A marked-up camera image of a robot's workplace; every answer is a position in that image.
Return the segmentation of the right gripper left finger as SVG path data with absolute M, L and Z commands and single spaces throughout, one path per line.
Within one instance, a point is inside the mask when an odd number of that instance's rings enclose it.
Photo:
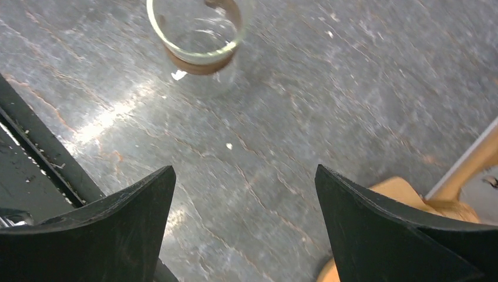
M 1 230 L 2 281 L 153 281 L 176 184 L 171 166 L 36 225 Z

